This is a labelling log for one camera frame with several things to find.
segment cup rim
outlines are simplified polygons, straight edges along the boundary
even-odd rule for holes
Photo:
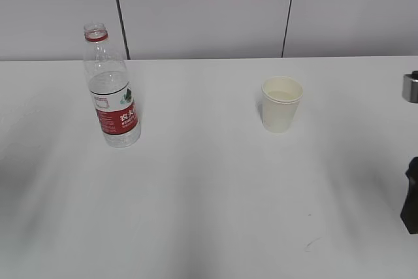
[[[265,89],[264,89],[264,86],[266,85],[266,83],[269,81],[269,80],[272,80],[273,78],[288,78],[288,79],[290,79],[290,80],[292,80],[293,82],[295,82],[296,84],[298,84],[299,86],[300,86],[300,88],[301,88],[301,90],[302,90],[302,93],[300,94],[300,96],[299,97],[297,97],[297,98],[295,98],[295,99],[291,99],[291,100],[288,100],[288,101],[286,101],[286,100],[277,100],[277,99],[274,99],[274,98],[272,98],[272,97],[270,97],[267,93],[266,93],[266,91],[265,91]],[[276,75],[276,76],[272,76],[271,78],[268,78],[267,80],[265,80],[265,82],[263,83],[263,85],[261,86],[261,90],[262,90],[262,92],[263,92],[263,95],[267,98],[267,99],[269,99],[269,100],[271,100],[271,101],[273,101],[273,102],[275,102],[275,103],[278,103],[278,104],[293,104],[293,103],[297,103],[298,101],[300,101],[300,99],[302,98],[302,96],[303,96],[303,92],[304,92],[304,90],[303,90],[303,87],[302,87],[302,84],[300,84],[298,81],[296,81],[294,78],[291,78],[290,76],[283,76],[283,75]]]

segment bottle neck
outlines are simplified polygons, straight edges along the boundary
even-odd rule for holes
[[[107,40],[108,35],[107,32],[94,32],[94,33],[86,33],[84,34],[84,38],[86,39],[86,41],[88,42],[103,42],[105,40]]]

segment bottle mouth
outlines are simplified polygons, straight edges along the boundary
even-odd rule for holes
[[[107,37],[107,30],[103,23],[92,22],[84,26],[84,38],[88,42],[101,42]]]

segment metal object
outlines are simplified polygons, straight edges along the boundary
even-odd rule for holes
[[[418,104],[418,71],[404,75],[402,96],[410,103]]]
[[[404,75],[402,96],[410,103],[418,103],[418,71]],[[412,159],[406,177],[409,180],[408,194],[400,218],[413,235],[418,234],[418,157]]]

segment red label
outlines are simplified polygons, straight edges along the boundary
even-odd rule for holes
[[[103,132],[111,135],[120,135],[132,130],[138,123],[138,116],[135,110],[135,102],[119,111],[97,110],[100,125]]]

